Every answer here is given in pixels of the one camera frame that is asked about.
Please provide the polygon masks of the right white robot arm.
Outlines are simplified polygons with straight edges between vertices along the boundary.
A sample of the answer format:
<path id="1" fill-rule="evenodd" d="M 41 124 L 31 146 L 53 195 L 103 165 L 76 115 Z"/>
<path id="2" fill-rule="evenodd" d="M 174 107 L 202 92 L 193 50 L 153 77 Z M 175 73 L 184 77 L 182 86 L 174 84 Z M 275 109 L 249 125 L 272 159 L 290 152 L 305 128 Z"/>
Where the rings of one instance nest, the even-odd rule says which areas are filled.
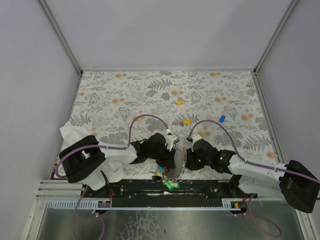
<path id="1" fill-rule="evenodd" d="M 320 181 L 300 162 L 262 164 L 243 160 L 237 151 L 218 150 L 200 135 L 187 137 L 186 168 L 197 171 L 209 166 L 231 175 L 236 188 L 245 194 L 279 198 L 296 210 L 312 213 L 320 192 Z"/>

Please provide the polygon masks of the yellow key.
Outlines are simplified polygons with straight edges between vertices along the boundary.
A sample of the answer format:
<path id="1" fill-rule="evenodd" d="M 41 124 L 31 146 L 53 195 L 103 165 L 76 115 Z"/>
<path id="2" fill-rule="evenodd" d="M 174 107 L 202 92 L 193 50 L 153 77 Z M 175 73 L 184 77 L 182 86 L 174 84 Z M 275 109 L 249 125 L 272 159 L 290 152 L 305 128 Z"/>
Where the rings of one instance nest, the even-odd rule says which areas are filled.
<path id="1" fill-rule="evenodd" d="M 182 98 L 182 97 L 174 98 L 173 100 L 175 101 L 175 103 L 176 103 L 178 106 L 183 103 L 183 98 Z"/>
<path id="2" fill-rule="evenodd" d="M 188 120 L 188 119 L 185 119 L 185 120 L 182 120 L 180 122 L 180 124 L 183 126 L 183 125 L 190 125 L 192 124 L 192 121 L 191 120 Z"/>

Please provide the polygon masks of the yellow key near centre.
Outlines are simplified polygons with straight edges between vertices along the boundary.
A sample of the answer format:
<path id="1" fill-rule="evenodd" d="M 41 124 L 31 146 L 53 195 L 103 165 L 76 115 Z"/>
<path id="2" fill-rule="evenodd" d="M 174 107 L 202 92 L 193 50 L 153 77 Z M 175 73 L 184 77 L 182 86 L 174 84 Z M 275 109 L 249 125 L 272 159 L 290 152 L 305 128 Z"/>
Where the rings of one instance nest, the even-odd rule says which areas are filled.
<path id="1" fill-rule="evenodd" d="M 191 120 L 188 120 L 188 119 L 185 119 L 185 120 L 182 120 L 180 122 L 180 124 L 183 126 L 183 125 L 190 125 L 192 124 L 192 121 Z"/>

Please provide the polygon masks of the metal keyring organizer with keys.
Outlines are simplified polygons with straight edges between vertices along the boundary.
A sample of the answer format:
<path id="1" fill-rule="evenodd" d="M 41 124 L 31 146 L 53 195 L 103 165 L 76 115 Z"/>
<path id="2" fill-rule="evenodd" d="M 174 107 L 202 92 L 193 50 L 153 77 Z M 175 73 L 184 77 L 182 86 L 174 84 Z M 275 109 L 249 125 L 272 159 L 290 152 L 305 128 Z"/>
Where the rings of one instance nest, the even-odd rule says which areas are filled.
<path id="1" fill-rule="evenodd" d="M 163 171 L 160 171 L 161 167 L 158 166 L 155 175 L 151 177 L 152 180 L 164 184 L 164 186 L 170 191 L 180 188 L 178 180 L 181 178 L 185 164 L 185 154 L 182 149 L 176 150 L 173 160 L 175 168 L 164 169 Z"/>

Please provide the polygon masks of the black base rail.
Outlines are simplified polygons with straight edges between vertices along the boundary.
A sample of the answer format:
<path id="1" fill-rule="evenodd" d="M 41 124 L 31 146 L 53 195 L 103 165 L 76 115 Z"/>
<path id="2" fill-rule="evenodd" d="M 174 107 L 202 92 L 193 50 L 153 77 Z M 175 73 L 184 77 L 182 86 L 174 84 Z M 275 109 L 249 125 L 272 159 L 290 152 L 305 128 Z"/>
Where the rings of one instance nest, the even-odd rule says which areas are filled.
<path id="1" fill-rule="evenodd" d="M 88 189 L 85 198 L 111 200 L 113 208 L 205 208 L 222 207 L 223 199 L 244 202 L 251 196 L 234 180 L 125 179 L 99 190 Z"/>

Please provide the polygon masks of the blue key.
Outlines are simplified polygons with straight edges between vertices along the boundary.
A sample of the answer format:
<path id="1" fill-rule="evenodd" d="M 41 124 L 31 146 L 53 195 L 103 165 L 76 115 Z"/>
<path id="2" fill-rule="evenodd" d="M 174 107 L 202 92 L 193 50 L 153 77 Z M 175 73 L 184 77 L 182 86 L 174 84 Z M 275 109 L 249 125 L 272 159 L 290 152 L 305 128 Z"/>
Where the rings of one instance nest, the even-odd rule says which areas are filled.
<path id="1" fill-rule="evenodd" d="M 220 122 L 220 123 L 223 123 L 223 122 L 225 121 L 225 119 L 226 119 L 226 116 L 225 116 L 225 115 L 222 115 L 222 116 L 220 117 L 220 119 L 219 119 L 219 122 Z"/>

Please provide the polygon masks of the yellow key far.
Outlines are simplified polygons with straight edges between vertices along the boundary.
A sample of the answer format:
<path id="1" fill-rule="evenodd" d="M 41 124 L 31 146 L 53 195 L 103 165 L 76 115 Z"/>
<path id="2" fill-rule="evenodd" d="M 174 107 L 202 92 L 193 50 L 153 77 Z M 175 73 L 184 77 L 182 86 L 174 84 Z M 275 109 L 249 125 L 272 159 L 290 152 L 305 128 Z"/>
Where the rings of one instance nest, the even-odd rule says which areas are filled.
<path id="1" fill-rule="evenodd" d="M 175 103 L 176 103 L 178 106 L 183 103 L 183 98 L 182 98 L 182 97 L 174 98 L 173 100 L 175 101 Z"/>

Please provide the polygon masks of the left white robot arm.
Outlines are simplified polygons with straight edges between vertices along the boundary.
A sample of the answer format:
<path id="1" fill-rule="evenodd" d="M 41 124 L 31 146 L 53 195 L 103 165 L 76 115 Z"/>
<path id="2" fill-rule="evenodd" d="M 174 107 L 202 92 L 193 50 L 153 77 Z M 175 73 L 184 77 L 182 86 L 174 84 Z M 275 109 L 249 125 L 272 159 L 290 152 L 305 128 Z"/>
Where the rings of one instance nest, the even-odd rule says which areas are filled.
<path id="1" fill-rule="evenodd" d="M 59 175 L 62 166 L 69 183 L 82 183 L 97 191 L 123 178 L 120 173 L 111 173 L 108 164 L 115 164 L 110 169 L 118 170 L 118 165 L 142 164 L 152 159 L 165 170 L 175 169 L 174 146 L 179 141 L 179 137 L 170 132 L 166 135 L 157 132 L 148 139 L 130 142 L 129 146 L 104 146 L 94 135 L 89 135 L 59 153 L 55 174 L 63 177 Z"/>

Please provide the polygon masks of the floral table mat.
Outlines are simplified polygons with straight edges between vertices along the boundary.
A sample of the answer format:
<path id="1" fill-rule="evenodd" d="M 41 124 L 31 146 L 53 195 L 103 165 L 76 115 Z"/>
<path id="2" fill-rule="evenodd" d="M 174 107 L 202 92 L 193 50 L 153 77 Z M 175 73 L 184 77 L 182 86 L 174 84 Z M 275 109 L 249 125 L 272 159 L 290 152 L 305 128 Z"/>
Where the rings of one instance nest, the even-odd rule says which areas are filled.
<path id="1" fill-rule="evenodd" d="M 179 97 L 181 105 L 174 101 Z M 104 146 L 170 128 L 180 138 L 176 150 L 183 150 L 185 162 L 190 132 L 217 149 L 237 149 L 250 161 L 278 161 L 250 71 L 86 71 L 69 120 Z M 192 124 L 181 125 L 183 120 Z M 182 170 L 180 180 L 229 178 L 208 166 L 191 171 L 184 165 Z"/>

